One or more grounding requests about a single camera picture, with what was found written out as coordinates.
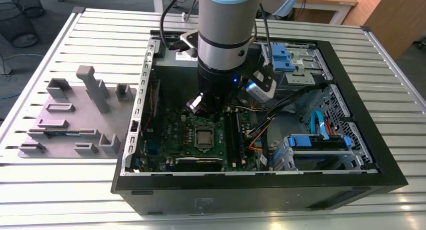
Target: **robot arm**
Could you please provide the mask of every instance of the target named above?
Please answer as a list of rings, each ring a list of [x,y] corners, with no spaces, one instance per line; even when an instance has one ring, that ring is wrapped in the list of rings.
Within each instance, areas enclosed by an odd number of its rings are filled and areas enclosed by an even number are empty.
[[[260,102],[273,97],[276,83],[270,66],[253,66],[245,58],[261,0],[198,1],[198,30],[181,36],[196,46],[198,57],[198,95],[186,107],[194,115],[209,117],[232,99],[240,76],[249,80],[246,92]]]

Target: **floor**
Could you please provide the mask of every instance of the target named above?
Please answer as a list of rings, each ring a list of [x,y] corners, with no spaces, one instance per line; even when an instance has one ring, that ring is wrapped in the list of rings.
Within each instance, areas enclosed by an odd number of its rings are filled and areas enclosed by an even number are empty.
[[[74,6],[153,11],[152,0],[65,0],[63,2],[57,2],[55,0],[39,1],[45,9],[45,15],[30,20],[37,30],[39,41],[31,47],[15,49],[10,47],[5,39],[0,36],[0,53],[3,57],[15,54],[43,55]],[[170,9],[170,13],[181,13],[181,11],[188,11],[190,4],[190,1],[182,1],[182,3],[177,3],[176,8]],[[39,60],[39,57],[21,56],[6,61],[7,65],[13,69],[14,75],[10,78],[6,78],[0,74],[0,118],[6,116],[15,101],[15,97],[7,99],[2,98],[13,96],[21,92]],[[416,49],[415,45],[412,45],[404,52],[403,56],[397,59],[396,63],[423,98],[426,98],[426,48],[419,50]]]

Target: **blue cable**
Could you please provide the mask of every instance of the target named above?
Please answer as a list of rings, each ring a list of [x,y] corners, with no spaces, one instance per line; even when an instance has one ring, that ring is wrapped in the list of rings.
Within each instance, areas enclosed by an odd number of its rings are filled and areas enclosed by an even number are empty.
[[[329,137],[327,135],[327,130],[325,130],[325,123],[324,123],[324,116],[321,115],[321,112],[317,110],[312,111],[311,114],[311,134],[316,134],[315,130],[315,116],[317,116],[317,122],[319,122],[319,133],[324,137],[324,140],[328,140]]]
[[[9,96],[9,97],[0,98],[0,100],[10,99],[10,98],[13,98],[13,97],[15,97],[15,96],[18,96],[18,95],[19,95],[19,93],[18,93],[18,94],[15,94],[15,95],[11,95],[11,96]]]

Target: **slotted aluminum surface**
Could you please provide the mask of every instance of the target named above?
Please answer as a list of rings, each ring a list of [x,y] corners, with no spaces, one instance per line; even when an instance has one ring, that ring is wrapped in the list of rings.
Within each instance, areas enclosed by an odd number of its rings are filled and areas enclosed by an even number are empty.
[[[160,15],[86,9],[73,13],[0,128],[0,227],[76,229],[421,229],[426,226],[424,101],[409,88],[373,37],[357,27],[269,22],[274,37],[331,42],[379,131],[407,178],[405,187],[373,195],[333,211],[141,217],[118,195],[109,193],[114,160],[21,159],[25,139],[43,101],[46,82],[74,77],[80,64],[94,67],[110,85],[136,85],[149,38]],[[185,31],[197,17],[181,23],[168,15],[164,27]],[[257,20],[258,35],[264,35]]]

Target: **mesh trash bin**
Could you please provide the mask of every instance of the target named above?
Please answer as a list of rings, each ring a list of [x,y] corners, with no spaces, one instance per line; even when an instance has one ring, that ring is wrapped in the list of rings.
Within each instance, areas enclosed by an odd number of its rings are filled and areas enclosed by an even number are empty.
[[[0,3],[0,33],[17,48],[31,46],[38,36],[26,16],[23,7],[14,3]]]
[[[23,14],[31,18],[43,14],[43,8],[39,0],[11,0],[13,3],[19,4],[23,9]]]

